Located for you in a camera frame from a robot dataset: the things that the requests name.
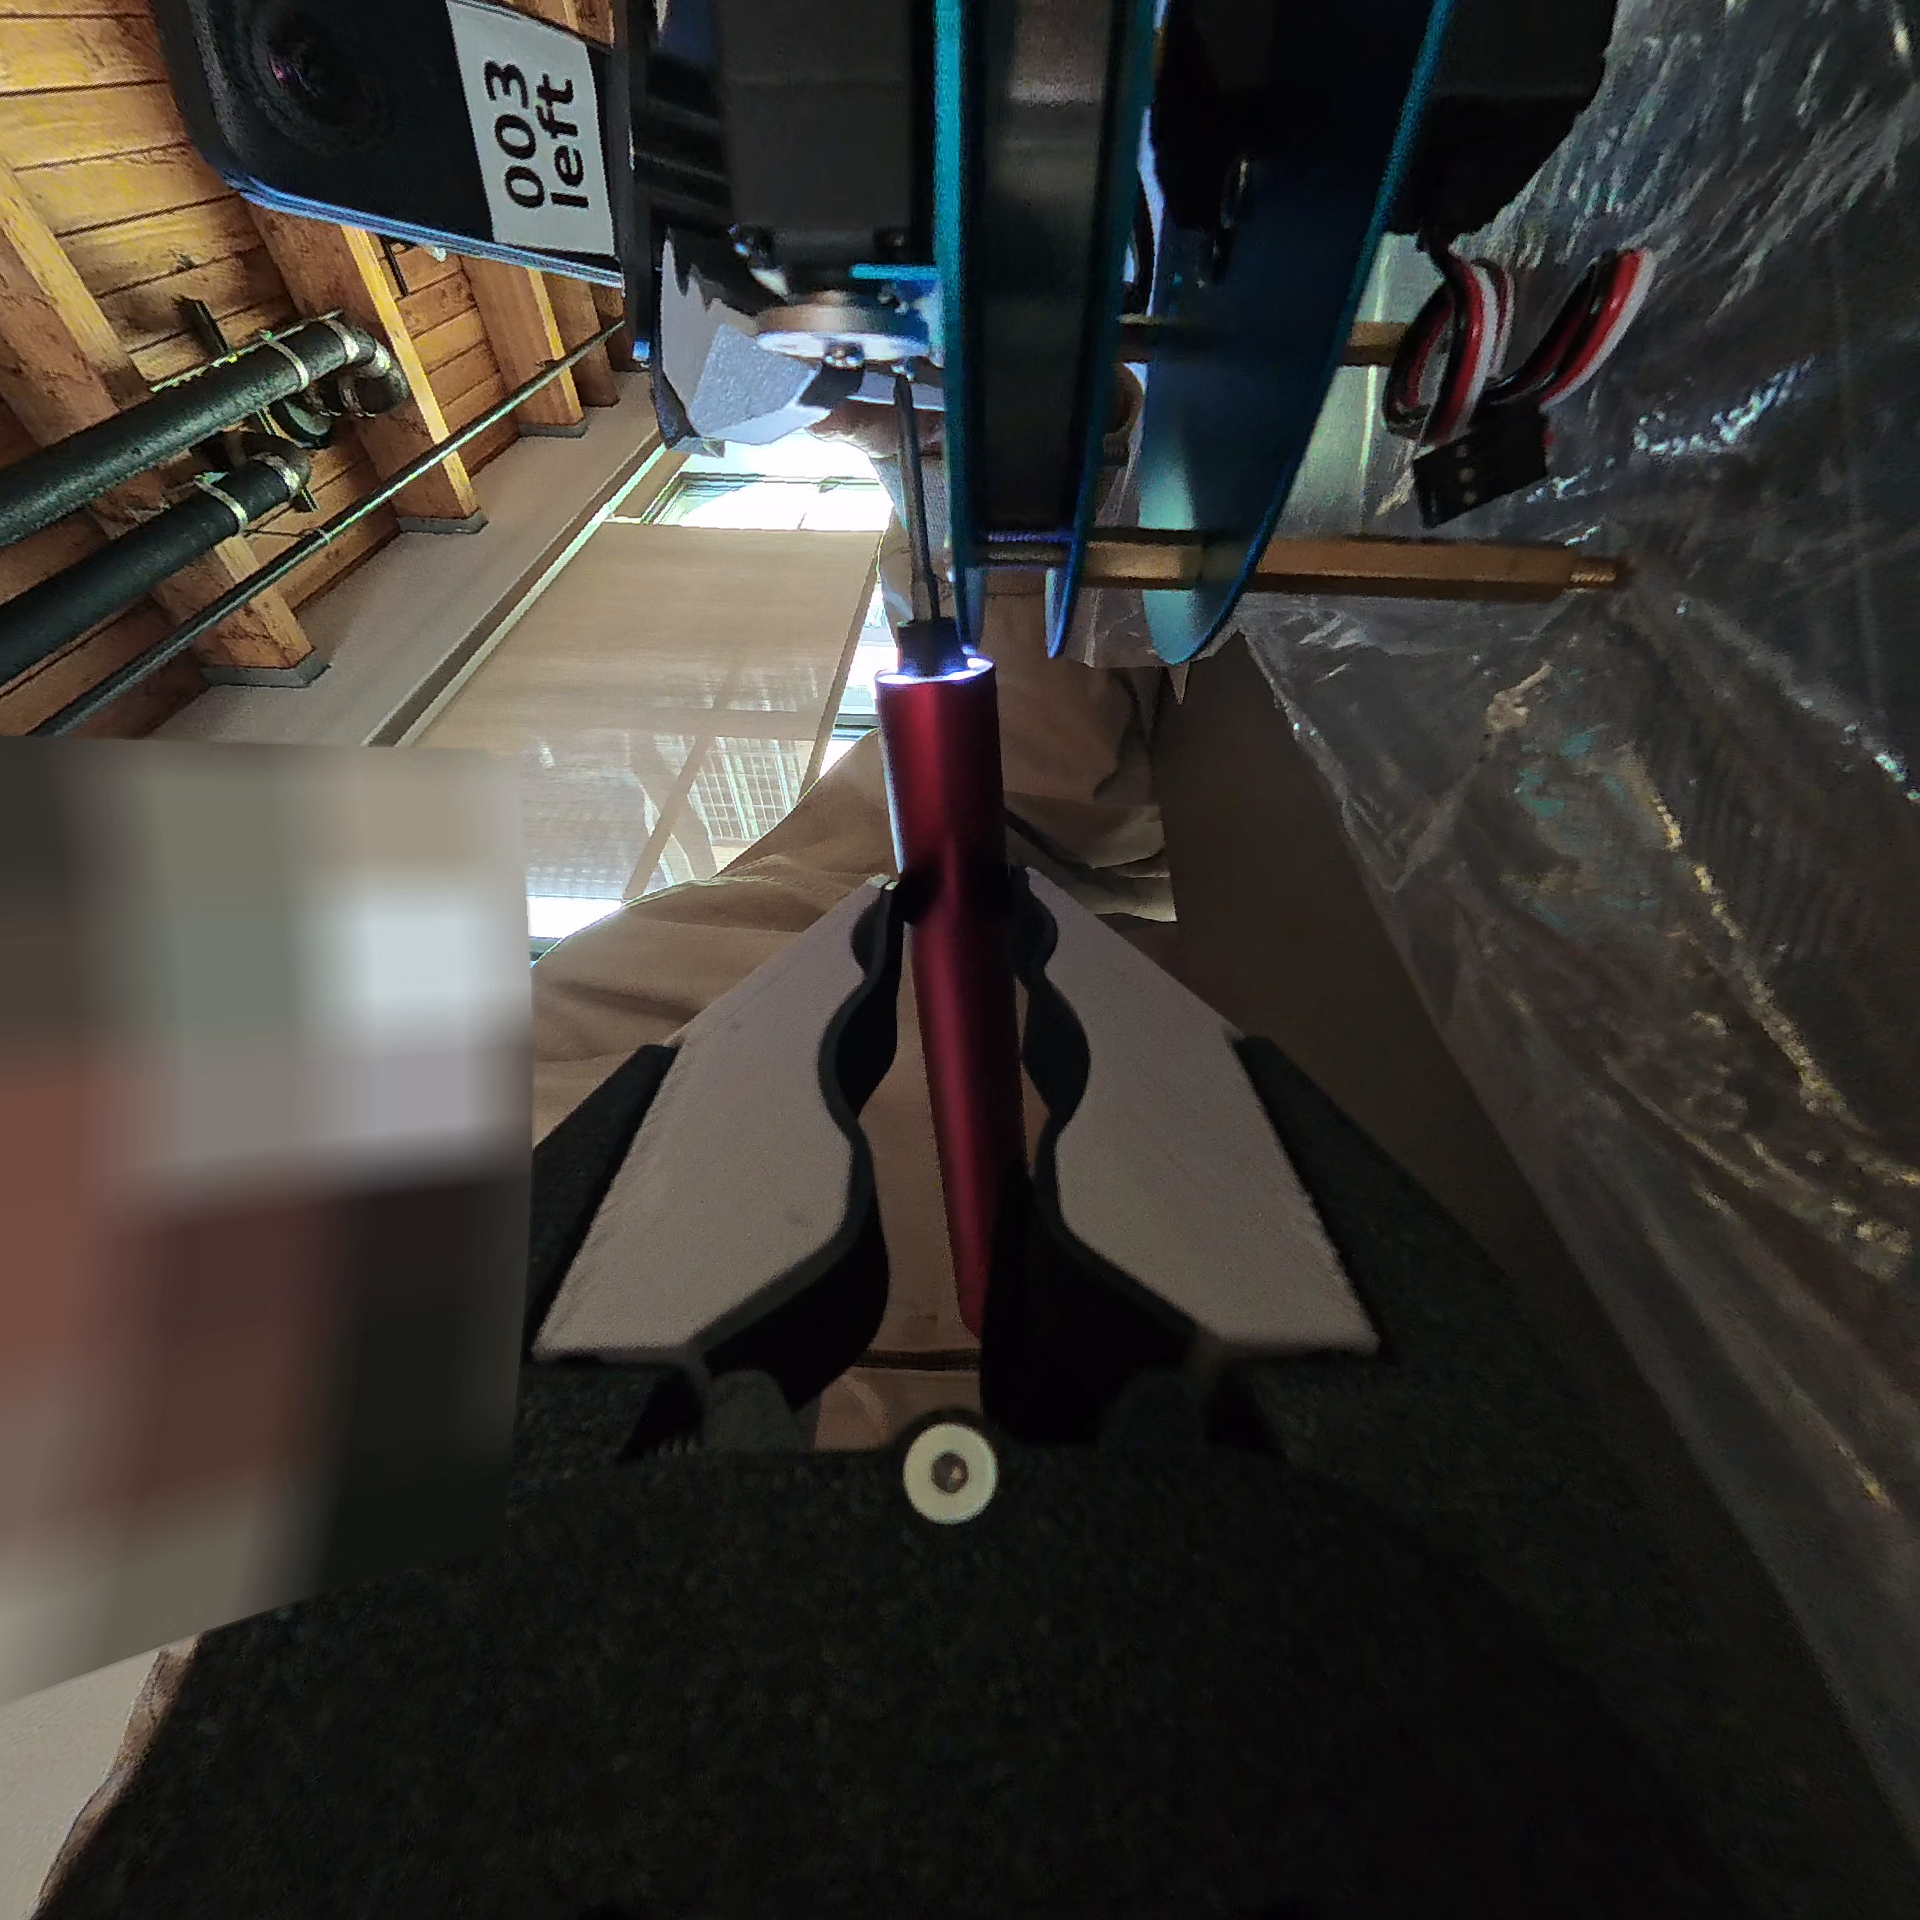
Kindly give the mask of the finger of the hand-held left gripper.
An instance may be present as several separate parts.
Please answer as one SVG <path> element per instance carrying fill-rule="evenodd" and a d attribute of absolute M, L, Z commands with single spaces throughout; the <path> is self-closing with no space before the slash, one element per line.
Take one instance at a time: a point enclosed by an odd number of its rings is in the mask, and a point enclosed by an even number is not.
<path fill-rule="evenodd" d="M 816 357 L 775 349 L 760 321 L 709 294 L 698 275 L 661 272 L 657 294 L 657 422 L 666 448 L 768 446 L 850 402 L 869 363 L 901 346 L 904 314 L 861 294 L 818 294 L 772 331 L 796 331 Z"/>

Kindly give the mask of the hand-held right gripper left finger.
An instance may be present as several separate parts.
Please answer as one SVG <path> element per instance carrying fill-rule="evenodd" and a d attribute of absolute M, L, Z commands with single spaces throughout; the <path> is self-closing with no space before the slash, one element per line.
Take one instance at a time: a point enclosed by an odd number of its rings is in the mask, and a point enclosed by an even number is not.
<path fill-rule="evenodd" d="M 871 880 L 535 1152 L 533 1357 L 841 1377 L 890 1296 L 861 1113 L 905 922 Z"/>

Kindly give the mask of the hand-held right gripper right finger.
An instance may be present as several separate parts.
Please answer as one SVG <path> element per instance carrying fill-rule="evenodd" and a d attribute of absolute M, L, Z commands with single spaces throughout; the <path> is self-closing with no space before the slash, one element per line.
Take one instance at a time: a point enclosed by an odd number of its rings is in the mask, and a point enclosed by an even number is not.
<path fill-rule="evenodd" d="M 1044 1340 L 1072 1362 L 1377 1355 L 1241 1034 L 1064 886 L 1020 880 Z"/>

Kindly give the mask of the red electric screwdriver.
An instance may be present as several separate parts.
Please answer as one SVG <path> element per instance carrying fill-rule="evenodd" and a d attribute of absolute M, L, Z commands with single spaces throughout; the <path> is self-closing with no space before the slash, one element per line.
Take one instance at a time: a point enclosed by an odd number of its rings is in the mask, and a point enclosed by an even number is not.
<path fill-rule="evenodd" d="M 1024 1182 L 1024 1093 L 995 664 L 944 609 L 913 379 L 891 373 L 913 618 L 877 674 L 887 802 L 929 1076 L 955 1300 L 983 1337 Z"/>

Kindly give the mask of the blue toy robot arm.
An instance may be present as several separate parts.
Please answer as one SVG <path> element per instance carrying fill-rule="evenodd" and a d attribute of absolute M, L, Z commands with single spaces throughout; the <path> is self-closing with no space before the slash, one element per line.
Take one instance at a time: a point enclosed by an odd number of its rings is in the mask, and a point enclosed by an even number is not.
<path fill-rule="evenodd" d="M 1593 101 L 1617 4 L 711 4 L 736 252 L 797 304 L 935 293 L 963 609 L 1096 578 L 1099 444 L 1144 275 L 1141 529 L 1165 664 L 1255 582 L 1381 245 L 1513 201 Z"/>

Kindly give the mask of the beige roller blind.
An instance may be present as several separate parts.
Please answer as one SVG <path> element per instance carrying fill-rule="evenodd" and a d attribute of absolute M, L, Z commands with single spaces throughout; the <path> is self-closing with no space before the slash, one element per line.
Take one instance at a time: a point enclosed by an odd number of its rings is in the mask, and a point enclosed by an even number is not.
<path fill-rule="evenodd" d="M 881 536 L 612 520 L 420 723 L 513 755 L 594 737 L 816 741 L 849 676 Z"/>

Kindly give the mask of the thick black ceiling pipe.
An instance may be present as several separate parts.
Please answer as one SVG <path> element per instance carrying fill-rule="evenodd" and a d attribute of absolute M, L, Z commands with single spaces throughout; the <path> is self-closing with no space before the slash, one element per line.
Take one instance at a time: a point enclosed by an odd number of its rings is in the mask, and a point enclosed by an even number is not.
<path fill-rule="evenodd" d="M 307 321 L 5 466 L 2 546 L 328 379 L 344 388 L 354 416 L 384 416 L 413 396 L 411 378 L 383 338 L 347 321 Z"/>

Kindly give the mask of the thin black conduit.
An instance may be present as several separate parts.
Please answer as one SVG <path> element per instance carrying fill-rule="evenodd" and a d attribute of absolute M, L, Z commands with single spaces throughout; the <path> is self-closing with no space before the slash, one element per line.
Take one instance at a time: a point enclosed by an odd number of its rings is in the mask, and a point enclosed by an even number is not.
<path fill-rule="evenodd" d="M 87 688 L 76 700 L 58 710 L 44 715 L 27 737 L 64 737 L 79 732 L 104 709 L 117 704 L 132 688 L 151 681 L 165 665 L 186 656 L 204 635 L 212 634 L 227 620 L 237 618 L 251 609 L 259 597 L 276 588 L 283 578 L 307 566 L 322 550 L 349 541 L 352 532 L 386 509 L 400 491 L 425 478 L 433 468 L 451 462 L 453 456 L 464 453 L 473 441 L 483 441 L 497 425 L 515 418 L 515 413 L 531 400 L 539 398 L 560 378 L 583 363 L 601 346 L 611 344 L 625 328 L 626 317 L 615 317 L 570 347 L 557 361 L 543 365 L 525 378 L 517 388 L 506 392 L 503 398 L 485 413 L 473 416 L 466 425 L 451 432 L 443 441 L 433 444 L 419 460 L 403 466 L 394 478 L 384 481 L 376 491 L 365 494 L 349 508 L 320 521 L 311 532 L 303 536 L 276 557 L 242 576 L 241 582 L 218 595 L 204 611 L 188 618 L 165 638 L 153 641 L 144 652 L 124 660 L 95 688 Z"/>

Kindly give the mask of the window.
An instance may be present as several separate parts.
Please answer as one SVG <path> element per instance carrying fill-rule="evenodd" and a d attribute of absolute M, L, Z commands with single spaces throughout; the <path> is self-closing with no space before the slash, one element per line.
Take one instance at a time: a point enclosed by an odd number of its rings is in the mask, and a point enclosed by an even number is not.
<path fill-rule="evenodd" d="M 692 464 L 658 491 L 637 490 L 625 499 L 601 525 L 643 521 L 881 536 L 890 514 L 884 491 L 858 460 L 775 472 Z M 744 729 L 704 737 L 650 732 L 520 749 L 535 953 L 608 916 L 615 906 L 715 876 L 779 826 L 821 765 L 843 749 L 843 715 L 874 706 L 850 684 L 869 674 L 882 643 L 884 620 L 869 601 L 832 725 L 816 741 L 747 737 Z"/>

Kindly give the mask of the short black ceiling pipe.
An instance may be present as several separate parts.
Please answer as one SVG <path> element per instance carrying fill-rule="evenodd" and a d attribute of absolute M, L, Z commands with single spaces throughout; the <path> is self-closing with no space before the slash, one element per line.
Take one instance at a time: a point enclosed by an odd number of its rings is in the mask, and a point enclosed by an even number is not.
<path fill-rule="evenodd" d="M 2 684 L 27 674 L 221 541 L 288 505 L 309 476 L 307 448 L 259 444 L 251 460 L 199 478 L 175 508 L 7 601 Z"/>

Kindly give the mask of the clear plastic sheet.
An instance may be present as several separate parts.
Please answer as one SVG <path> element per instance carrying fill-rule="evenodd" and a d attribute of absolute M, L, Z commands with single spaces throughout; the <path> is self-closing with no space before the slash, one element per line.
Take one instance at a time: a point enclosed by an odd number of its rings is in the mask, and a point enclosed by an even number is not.
<path fill-rule="evenodd" d="M 1915 1834 L 1915 4 L 1618 4 L 1591 106 L 1452 250 L 1476 425 L 1545 478 L 1441 538 L 1548 606 L 1253 597 L 1481 1107 Z"/>

